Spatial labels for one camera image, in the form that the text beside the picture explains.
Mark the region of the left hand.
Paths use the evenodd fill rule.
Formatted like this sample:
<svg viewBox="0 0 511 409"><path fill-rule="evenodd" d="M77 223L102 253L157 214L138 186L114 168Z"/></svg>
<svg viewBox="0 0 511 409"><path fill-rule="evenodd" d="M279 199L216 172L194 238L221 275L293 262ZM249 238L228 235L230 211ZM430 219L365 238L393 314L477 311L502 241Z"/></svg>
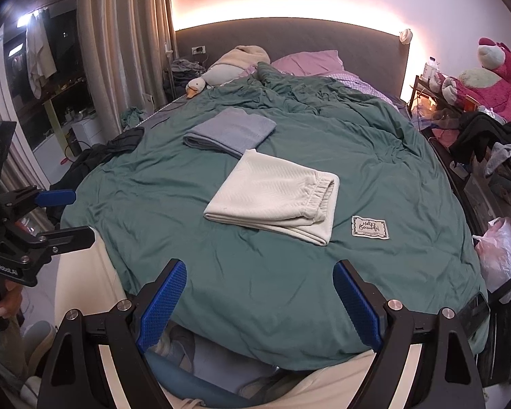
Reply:
<svg viewBox="0 0 511 409"><path fill-rule="evenodd" d="M6 293L0 301L0 317L10 319L18 313L22 305L23 285L6 280L4 286Z"/></svg>

